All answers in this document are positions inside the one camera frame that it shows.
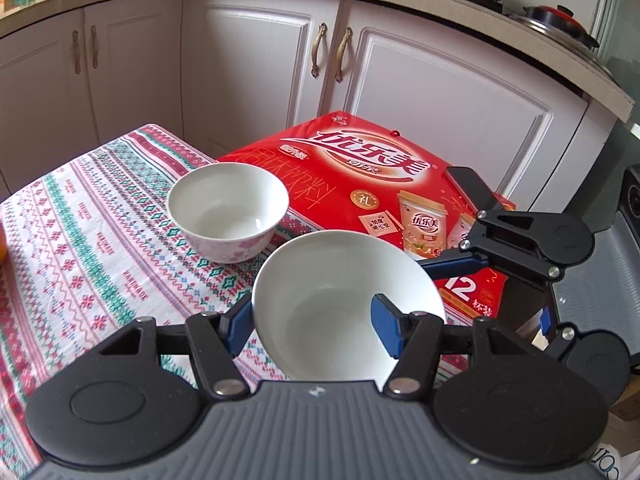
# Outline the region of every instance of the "patterned tablecloth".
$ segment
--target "patterned tablecloth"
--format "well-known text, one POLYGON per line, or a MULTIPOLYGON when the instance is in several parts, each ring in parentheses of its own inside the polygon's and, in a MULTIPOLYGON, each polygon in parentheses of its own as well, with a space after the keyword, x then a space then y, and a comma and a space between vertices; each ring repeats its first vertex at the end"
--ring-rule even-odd
MULTIPOLYGON (((224 311, 250 290, 278 245, 318 229, 289 211, 248 262, 201 258, 169 220, 169 188, 212 160, 148 124, 36 180, 0 205, 9 256, 0 266, 0 461, 24 476, 41 460, 24 425, 40 384, 140 315, 181 323, 224 311)), ((188 380, 186 358, 162 365, 188 380)), ((255 333, 236 365, 254 386, 282 373, 255 333)))

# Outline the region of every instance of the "red gift box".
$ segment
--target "red gift box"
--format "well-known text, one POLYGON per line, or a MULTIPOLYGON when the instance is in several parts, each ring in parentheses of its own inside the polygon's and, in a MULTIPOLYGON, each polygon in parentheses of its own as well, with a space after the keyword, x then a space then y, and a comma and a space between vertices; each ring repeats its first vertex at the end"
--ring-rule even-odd
MULTIPOLYGON (((294 126, 220 161, 271 171, 289 190, 290 208, 311 223, 366 232, 414 259, 436 257, 456 246, 474 221, 474 210, 445 175, 450 164, 398 132, 345 112, 294 126)), ((483 269, 436 281, 448 323, 496 317, 505 280, 483 269)), ((465 367, 465 359, 448 356, 440 371, 449 375, 465 367)))

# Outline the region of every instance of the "ceramic bowl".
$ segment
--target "ceramic bowl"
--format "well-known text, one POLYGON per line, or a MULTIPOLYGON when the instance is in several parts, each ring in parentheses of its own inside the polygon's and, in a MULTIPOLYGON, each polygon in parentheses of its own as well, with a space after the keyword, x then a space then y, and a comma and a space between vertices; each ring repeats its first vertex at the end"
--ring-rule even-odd
POLYGON ((404 313, 446 320, 433 281, 399 248, 351 231, 303 235, 275 250, 258 272, 255 327, 290 379, 373 379, 382 388, 397 361, 370 320, 371 299, 380 292, 404 313))
POLYGON ((187 173, 166 202, 192 247, 220 264, 243 262, 263 251, 288 207, 287 189, 273 173, 239 162, 187 173))

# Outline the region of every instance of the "kitchen cabinet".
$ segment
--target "kitchen cabinet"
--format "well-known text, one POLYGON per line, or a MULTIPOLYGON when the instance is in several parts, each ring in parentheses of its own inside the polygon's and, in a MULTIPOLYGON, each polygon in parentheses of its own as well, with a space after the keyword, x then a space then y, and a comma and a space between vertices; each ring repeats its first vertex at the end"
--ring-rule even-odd
POLYGON ((73 10, 0 40, 0 171, 11 192, 98 145, 82 23, 73 10))
POLYGON ((184 139, 220 156, 318 116, 339 3, 184 0, 184 139))
POLYGON ((336 30, 344 57, 338 47, 323 112, 343 109, 399 130, 474 168, 518 208, 534 203, 585 101, 495 46, 399 10, 344 0, 336 30))
POLYGON ((147 123, 182 136, 181 13, 182 0, 111 0, 84 8, 100 143, 147 123))
POLYGON ((564 150, 545 189, 536 198, 532 211, 564 211, 600 155, 616 121, 615 115, 599 102, 589 103, 574 138, 564 150))
POLYGON ((6 186, 4 178, 0 175, 0 203, 9 198, 9 195, 11 195, 11 192, 9 192, 9 188, 6 186))

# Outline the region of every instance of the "brass handle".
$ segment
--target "brass handle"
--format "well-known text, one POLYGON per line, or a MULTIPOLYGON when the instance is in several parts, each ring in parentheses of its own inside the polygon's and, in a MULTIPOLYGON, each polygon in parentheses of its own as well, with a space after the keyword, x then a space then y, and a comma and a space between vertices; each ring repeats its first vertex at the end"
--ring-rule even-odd
POLYGON ((321 23, 318 28, 318 35, 314 44, 311 46, 311 75, 316 78, 320 75, 320 69, 318 68, 318 48, 320 48, 320 42, 322 37, 326 34, 326 23, 321 23))
POLYGON ((74 30, 71 35, 74 40, 74 61, 76 62, 76 73, 80 73, 80 44, 78 43, 78 31, 74 30))
POLYGON ((91 41, 94 46, 94 68, 98 68, 98 33, 95 30, 95 25, 91 26, 91 41))
POLYGON ((342 58, 344 57, 344 49, 347 48, 347 43, 353 36, 353 31, 351 27, 347 27, 347 30, 344 31, 344 36, 342 37, 342 41, 340 42, 340 46, 338 47, 338 53, 336 54, 336 61, 338 64, 338 68, 335 69, 335 80, 338 83, 341 83, 344 79, 342 77, 342 58))

